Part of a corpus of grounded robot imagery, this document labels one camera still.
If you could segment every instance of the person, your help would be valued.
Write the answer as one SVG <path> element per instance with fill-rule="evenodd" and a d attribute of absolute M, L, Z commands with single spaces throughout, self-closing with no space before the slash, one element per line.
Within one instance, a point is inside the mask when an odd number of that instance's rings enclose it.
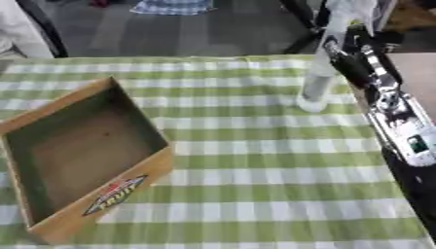
<path fill-rule="evenodd" d="M 1 0 L 0 59 L 52 58 L 41 33 L 16 0 Z"/>

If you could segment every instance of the green checkered tablecloth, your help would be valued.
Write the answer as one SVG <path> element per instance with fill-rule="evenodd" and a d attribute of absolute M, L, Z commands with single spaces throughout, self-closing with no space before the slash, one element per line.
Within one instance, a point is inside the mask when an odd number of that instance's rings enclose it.
<path fill-rule="evenodd" d="M 174 141 L 175 169 L 57 248 L 434 248 L 348 85 L 325 111 L 296 104 L 304 56 L 22 60 L 0 119 L 114 76 Z M 0 248 L 26 240 L 0 164 Z"/>

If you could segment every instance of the gray floor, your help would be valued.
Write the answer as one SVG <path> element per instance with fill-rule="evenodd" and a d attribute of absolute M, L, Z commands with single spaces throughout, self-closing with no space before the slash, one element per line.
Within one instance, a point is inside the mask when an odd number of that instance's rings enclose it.
<path fill-rule="evenodd" d="M 38 0 L 71 56 L 274 54 L 306 32 L 278 0 L 215 0 L 217 10 L 192 17 L 130 13 L 138 1 L 100 9 L 88 0 Z M 402 51 L 436 52 L 434 37 L 421 33 Z"/>

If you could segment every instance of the open wooden crate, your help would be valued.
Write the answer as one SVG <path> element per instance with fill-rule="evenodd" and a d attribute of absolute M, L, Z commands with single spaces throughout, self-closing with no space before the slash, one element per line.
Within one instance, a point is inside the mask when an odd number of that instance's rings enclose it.
<path fill-rule="evenodd" d="M 169 143 L 113 79 L 0 124 L 27 229 L 58 242 L 171 170 Z"/>

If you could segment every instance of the box label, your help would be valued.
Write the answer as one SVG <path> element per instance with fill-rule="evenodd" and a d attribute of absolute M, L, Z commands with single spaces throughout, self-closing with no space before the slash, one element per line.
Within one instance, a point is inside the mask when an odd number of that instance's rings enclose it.
<path fill-rule="evenodd" d="M 119 181 L 109 184 L 104 192 L 84 213 L 84 216 L 106 209 L 110 206 L 120 204 L 144 181 L 147 175 L 138 176 L 126 181 Z"/>

